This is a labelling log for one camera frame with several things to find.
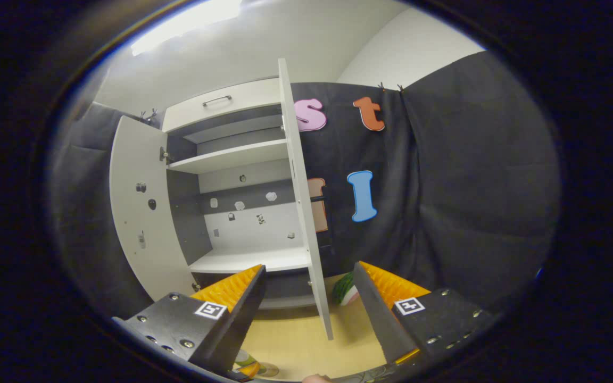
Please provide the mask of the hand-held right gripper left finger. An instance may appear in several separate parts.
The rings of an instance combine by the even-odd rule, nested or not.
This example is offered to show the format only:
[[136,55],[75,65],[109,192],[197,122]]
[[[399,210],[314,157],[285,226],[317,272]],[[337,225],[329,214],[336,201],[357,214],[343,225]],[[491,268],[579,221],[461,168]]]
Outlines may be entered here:
[[170,292],[124,320],[119,334],[178,375],[233,376],[236,356],[262,303],[266,267],[258,264],[189,295]]

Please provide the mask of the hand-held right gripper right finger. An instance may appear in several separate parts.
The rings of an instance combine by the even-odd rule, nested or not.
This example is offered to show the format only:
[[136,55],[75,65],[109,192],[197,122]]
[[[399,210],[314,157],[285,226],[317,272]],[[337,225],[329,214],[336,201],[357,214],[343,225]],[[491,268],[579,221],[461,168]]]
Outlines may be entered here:
[[362,261],[353,281],[390,364],[440,364],[494,325],[491,312],[455,289],[430,291]]

